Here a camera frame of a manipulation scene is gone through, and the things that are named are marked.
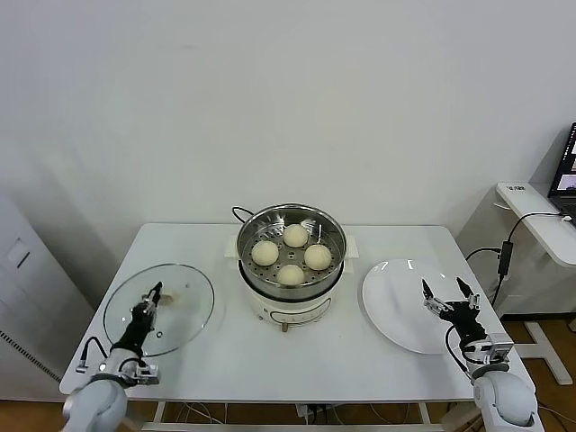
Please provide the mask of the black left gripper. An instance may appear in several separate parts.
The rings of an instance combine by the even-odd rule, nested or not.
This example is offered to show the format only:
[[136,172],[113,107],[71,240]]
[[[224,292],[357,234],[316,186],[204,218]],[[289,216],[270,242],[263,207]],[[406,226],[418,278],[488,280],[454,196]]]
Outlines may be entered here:
[[162,287],[161,282],[156,283],[151,294],[144,296],[142,302],[132,308],[131,321],[121,338],[112,345],[112,350],[125,349],[134,354],[143,353],[143,344],[153,328],[155,304],[158,304],[161,298]]

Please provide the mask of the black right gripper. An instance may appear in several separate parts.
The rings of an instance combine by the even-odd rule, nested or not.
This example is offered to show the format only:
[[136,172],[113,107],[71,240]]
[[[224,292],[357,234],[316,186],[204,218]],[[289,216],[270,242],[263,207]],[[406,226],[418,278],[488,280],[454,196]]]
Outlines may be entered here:
[[467,301],[448,301],[446,304],[434,296],[425,279],[422,280],[424,306],[435,315],[442,313],[442,319],[454,325],[460,337],[459,347],[487,337],[485,328],[477,321],[480,313],[480,295],[474,293],[468,283],[460,277],[456,282]]

